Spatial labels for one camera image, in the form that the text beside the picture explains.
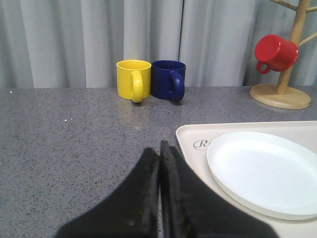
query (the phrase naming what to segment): countertop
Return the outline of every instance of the countertop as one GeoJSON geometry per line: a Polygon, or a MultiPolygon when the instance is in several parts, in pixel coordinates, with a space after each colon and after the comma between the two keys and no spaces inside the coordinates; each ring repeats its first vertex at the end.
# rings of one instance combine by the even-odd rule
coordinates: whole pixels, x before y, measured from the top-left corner
{"type": "Polygon", "coordinates": [[[116,88],[0,89],[0,237],[53,237],[125,179],[146,147],[179,149],[185,124],[317,120],[317,87],[303,110],[264,105],[250,87],[188,87],[180,103],[140,104],[116,88]]]}

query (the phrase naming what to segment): blue mug handle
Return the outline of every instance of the blue mug handle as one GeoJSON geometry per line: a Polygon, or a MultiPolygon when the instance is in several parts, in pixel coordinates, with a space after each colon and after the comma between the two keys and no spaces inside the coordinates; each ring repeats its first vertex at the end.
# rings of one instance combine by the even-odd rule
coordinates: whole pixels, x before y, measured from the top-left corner
{"type": "Polygon", "coordinates": [[[171,71],[170,73],[173,90],[169,91],[168,97],[169,100],[172,102],[178,102],[182,100],[185,93],[185,84],[183,76],[177,71],[171,71]]]}

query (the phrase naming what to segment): red mug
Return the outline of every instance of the red mug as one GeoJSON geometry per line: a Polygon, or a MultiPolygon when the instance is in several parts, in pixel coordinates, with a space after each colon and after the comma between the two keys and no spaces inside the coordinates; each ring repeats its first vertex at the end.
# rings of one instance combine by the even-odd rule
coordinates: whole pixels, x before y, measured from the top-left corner
{"type": "Polygon", "coordinates": [[[297,60],[298,46],[277,35],[267,35],[258,42],[255,55],[259,61],[258,72],[267,74],[270,70],[284,71],[297,60]],[[263,64],[266,65],[264,70],[261,69],[263,64]]]}

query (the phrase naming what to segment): yellow mug handle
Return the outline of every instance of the yellow mug handle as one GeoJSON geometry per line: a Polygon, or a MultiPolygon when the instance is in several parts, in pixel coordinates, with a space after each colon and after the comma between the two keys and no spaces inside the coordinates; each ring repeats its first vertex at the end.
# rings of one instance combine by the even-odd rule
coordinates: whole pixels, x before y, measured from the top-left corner
{"type": "Polygon", "coordinates": [[[140,71],[134,71],[132,74],[132,101],[140,103],[143,100],[143,79],[140,71]]]}

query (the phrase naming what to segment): blue mug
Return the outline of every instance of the blue mug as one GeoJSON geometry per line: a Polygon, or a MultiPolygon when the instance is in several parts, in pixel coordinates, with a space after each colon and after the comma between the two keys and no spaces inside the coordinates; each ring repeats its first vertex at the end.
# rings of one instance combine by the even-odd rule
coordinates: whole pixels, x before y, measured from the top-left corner
{"type": "Polygon", "coordinates": [[[186,65],[174,60],[158,60],[152,63],[151,94],[159,99],[178,102],[185,93],[186,65]]]}

